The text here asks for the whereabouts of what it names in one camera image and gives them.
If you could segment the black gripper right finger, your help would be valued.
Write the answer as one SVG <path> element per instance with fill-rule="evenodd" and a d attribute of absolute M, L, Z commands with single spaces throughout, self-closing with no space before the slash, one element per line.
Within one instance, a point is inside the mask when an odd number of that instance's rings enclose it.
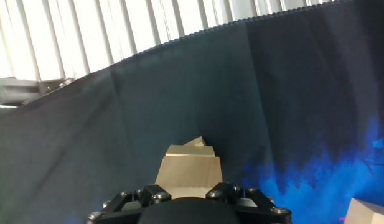
<path fill-rule="evenodd" d="M 221 182 L 205 194 L 205 199 L 227 205 L 242 224 L 292 224 L 292 212 L 276 206 L 257 188 L 244 189 L 233 183 Z"/>

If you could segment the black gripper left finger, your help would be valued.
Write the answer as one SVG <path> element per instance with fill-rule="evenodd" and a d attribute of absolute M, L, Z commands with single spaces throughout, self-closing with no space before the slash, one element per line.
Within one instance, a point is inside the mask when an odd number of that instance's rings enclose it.
<path fill-rule="evenodd" d="M 86 224 L 137 224 L 145 210 L 155 204 L 172 200 L 169 192 L 159 185 L 146 185 L 133 192 L 115 195 L 100 211 L 91 212 Z"/>

